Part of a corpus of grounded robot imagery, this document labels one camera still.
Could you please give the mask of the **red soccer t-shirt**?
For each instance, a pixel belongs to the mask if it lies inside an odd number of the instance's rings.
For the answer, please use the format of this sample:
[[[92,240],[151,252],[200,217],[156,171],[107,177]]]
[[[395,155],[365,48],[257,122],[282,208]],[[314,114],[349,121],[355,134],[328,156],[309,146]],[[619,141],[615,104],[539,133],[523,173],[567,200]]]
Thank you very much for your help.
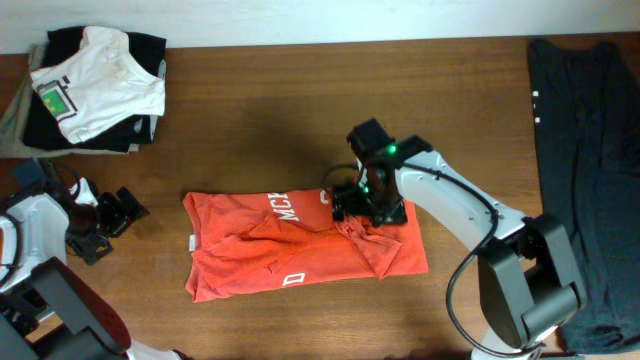
[[[429,271],[413,204],[408,220],[376,227],[362,216],[332,218],[321,189],[286,193],[189,192],[193,226],[186,289],[196,303],[356,278]]]

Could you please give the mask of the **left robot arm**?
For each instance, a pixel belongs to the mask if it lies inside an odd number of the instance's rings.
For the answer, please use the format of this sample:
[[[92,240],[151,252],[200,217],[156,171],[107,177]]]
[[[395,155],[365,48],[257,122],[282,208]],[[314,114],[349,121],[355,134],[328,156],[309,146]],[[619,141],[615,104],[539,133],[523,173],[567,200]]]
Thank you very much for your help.
[[[148,210],[125,187],[101,193],[62,164],[33,158],[1,201],[1,356],[4,359],[182,360],[131,338],[117,312],[67,265],[93,265]]]

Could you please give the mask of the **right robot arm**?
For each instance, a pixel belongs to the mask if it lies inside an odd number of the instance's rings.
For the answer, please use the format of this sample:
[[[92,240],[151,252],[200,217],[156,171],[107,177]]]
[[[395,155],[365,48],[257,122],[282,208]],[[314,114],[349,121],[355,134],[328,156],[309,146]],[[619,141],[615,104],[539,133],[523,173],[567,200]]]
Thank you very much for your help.
[[[404,225],[422,208],[467,249],[446,290],[448,316],[472,345],[473,359],[543,359],[544,341],[587,304],[568,234],[550,214],[535,218],[488,195],[456,172],[418,136],[397,141],[376,119],[346,141],[357,161],[354,180],[330,188],[332,216],[368,218],[375,227]],[[489,325],[475,340],[454,311],[462,273],[478,266],[480,307]]]

